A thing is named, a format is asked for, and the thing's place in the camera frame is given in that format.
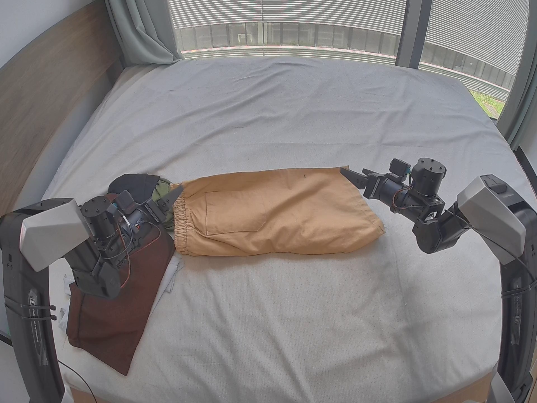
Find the gray curtain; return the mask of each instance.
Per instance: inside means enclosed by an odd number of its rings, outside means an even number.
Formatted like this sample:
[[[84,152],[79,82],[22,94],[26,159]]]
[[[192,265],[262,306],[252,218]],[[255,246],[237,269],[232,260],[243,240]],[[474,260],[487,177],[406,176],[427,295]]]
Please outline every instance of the gray curtain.
[[[125,63],[171,64],[177,50],[168,0],[105,0]]]
[[[497,127],[515,150],[531,118],[537,117],[537,0],[529,0],[528,29],[513,88]]]

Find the wooden headboard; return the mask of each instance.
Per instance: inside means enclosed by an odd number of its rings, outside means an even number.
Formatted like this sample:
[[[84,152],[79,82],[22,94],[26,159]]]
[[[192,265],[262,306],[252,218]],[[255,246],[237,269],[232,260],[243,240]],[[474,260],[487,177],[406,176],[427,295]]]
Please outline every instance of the wooden headboard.
[[[13,209],[51,137],[120,55],[104,0],[96,0],[0,69],[0,215]]]

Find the green lawn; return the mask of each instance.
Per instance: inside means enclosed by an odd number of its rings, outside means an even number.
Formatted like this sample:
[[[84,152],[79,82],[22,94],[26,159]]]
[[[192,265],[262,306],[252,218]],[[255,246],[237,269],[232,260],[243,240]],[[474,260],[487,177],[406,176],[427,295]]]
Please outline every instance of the green lawn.
[[[499,100],[496,100],[494,97],[491,97],[487,94],[483,94],[482,92],[477,91],[470,91],[475,98],[475,101],[480,104],[480,106],[483,108],[483,110],[486,112],[486,114],[491,118],[498,118],[498,115],[501,113],[503,107],[505,106],[504,102],[500,102]],[[492,111],[487,109],[485,106],[485,103],[492,106],[496,112],[498,112],[497,115],[494,115]]]

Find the bed sheet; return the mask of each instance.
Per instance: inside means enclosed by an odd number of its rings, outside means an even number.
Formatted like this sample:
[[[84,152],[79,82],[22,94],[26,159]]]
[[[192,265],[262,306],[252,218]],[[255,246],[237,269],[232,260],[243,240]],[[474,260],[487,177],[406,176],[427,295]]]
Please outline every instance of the bed sheet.
[[[299,57],[126,71],[45,197],[82,204],[126,172],[172,181],[288,167],[385,172],[392,158],[420,157],[446,165],[447,204],[494,173],[537,207],[507,143],[458,80]],[[472,233],[426,255],[411,222],[368,204],[386,234],[350,254],[185,256],[127,377],[54,326],[58,358],[111,402],[426,402],[481,378],[500,347],[497,260]],[[65,273],[64,260],[50,267],[55,305]]]

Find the bed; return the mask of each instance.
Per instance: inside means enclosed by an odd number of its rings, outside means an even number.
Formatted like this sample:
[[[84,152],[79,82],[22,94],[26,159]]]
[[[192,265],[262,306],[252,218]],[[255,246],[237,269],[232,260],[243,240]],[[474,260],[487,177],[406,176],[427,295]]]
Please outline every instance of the bed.
[[[392,158],[420,157],[446,165],[447,204],[494,173],[537,208],[509,146],[460,81],[299,57],[127,68],[44,197],[81,204],[127,172],[174,182],[285,167],[385,172]],[[127,377],[53,325],[58,358],[111,403],[429,402],[486,382],[500,347],[497,260],[471,233],[426,255],[409,221],[368,204],[386,234],[351,254],[185,256]],[[63,259],[50,267],[55,305],[69,273]]]

